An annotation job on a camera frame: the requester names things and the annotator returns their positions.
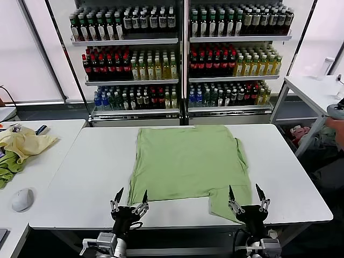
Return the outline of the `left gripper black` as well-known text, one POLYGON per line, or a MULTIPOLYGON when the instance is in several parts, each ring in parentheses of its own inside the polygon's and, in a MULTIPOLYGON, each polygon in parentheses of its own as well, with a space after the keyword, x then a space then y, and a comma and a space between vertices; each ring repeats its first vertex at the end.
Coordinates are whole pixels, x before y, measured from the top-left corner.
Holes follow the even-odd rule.
POLYGON ((140 228, 142 226, 141 214, 145 214, 149 209, 147 190, 144 193, 142 203, 137 207, 119 205, 123 191, 124 188, 122 187, 114 199, 110 200, 111 217, 114 220, 111 230, 113 234, 127 234, 133 225, 138 225, 133 229, 140 228))

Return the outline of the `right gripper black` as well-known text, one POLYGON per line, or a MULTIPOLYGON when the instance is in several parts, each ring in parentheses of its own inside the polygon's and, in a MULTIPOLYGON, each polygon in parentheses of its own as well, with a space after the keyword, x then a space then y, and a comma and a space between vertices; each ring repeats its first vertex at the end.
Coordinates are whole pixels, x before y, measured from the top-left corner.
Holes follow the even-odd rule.
POLYGON ((246 229, 253 238, 264 238, 266 236, 266 228, 264 221, 266 220, 266 212, 270 204, 270 199, 266 198, 263 190, 256 184, 258 197, 261 201, 259 205, 244 205, 240 206, 235 200, 232 187, 229 185, 229 201, 228 206, 236 215, 238 221, 246 225, 246 229))

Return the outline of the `person's hand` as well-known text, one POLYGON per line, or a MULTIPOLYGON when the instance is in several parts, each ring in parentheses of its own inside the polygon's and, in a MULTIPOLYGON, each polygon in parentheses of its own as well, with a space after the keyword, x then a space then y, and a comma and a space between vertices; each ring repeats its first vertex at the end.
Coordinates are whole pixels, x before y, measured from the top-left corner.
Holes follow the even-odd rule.
POLYGON ((326 120, 326 126, 334 129, 337 134, 343 134, 344 120, 336 120, 331 117, 328 117, 326 120))

